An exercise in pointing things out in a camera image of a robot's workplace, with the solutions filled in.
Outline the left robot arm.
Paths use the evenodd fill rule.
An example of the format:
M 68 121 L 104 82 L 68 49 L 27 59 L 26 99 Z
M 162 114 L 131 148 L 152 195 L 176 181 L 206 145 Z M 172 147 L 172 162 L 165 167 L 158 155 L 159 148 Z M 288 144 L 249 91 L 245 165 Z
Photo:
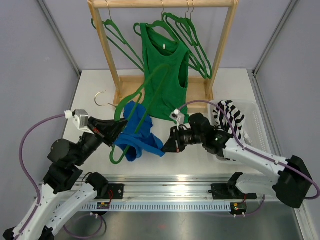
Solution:
M 37 198 L 20 224 L 4 232 L 6 240 L 53 240 L 66 222 L 89 201 L 112 201 L 123 197 L 123 184 L 110 184 L 104 176 L 94 172 L 72 197 L 57 206 L 82 175 L 79 167 L 101 144 L 111 147 L 128 124 L 124 118 L 100 120 L 89 117 L 82 110 L 66 111 L 64 117 L 71 119 L 83 135 L 77 143 L 66 139 L 53 143 L 48 155 L 52 164 L 43 178 L 43 185 L 36 188 Z

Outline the green hanger with metal hook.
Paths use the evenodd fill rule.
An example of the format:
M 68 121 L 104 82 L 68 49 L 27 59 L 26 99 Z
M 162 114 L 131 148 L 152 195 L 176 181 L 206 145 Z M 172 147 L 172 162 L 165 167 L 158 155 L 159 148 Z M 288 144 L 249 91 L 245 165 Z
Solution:
M 118 25 L 112 18 L 111 9 L 107 0 L 102 1 L 105 9 L 108 11 L 108 18 L 103 20 L 100 15 L 101 7 L 95 6 L 94 0 L 88 0 L 88 6 L 91 13 L 91 25 L 96 30 L 104 55 L 106 57 L 109 69 L 115 66 L 114 59 L 110 49 L 110 43 L 116 47 L 128 60 L 130 60 L 140 71 L 144 72 L 144 63 L 131 44 L 124 37 Z

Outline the zebra striped tank top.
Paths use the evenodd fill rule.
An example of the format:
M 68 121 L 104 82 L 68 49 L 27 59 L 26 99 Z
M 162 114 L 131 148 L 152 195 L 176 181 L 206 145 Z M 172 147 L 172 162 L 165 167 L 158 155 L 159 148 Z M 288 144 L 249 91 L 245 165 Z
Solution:
M 236 107 L 232 100 L 221 100 L 212 111 L 213 125 L 251 145 L 252 140 L 244 129 L 246 116 Z

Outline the blue tank top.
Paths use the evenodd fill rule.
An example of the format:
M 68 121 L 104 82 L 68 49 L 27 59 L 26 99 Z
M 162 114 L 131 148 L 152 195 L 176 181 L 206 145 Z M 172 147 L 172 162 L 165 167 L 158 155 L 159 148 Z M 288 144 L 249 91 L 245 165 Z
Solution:
M 151 133 L 152 118 L 146 113 L 146 108 L 142 104 L 130 101 L 124 107 L 123 116 L 128 123 L 115 141 L 115 145 L 123 151 L 128 148 L 125 157 L 129 162 L 141 158 L 143 152 L 159 157 L 165 155 L 162 151 L 163 142 Z

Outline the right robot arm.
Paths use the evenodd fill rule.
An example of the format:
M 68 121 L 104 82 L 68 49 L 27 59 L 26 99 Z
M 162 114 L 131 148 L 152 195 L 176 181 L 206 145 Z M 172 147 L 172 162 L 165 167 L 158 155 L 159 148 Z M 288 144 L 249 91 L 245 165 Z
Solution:
M 190 116 L 188 123 L 189 128 L 179 125 L 170 129 L 169 138 L 161 149 L 163 152 L 181 153 L 188 145 L 201 144 L 212 155 L 235 160 L 259 172 L 255 177 L 234 173 L 227 183 L 230 197 L 239 198 L 242 194 L 275 196 L 294 209 L 300 208 L 307 199 L 312 178 L 300 157 L 272 155 L 241 143 L 231 134 L 212 126 L 201 113 Z

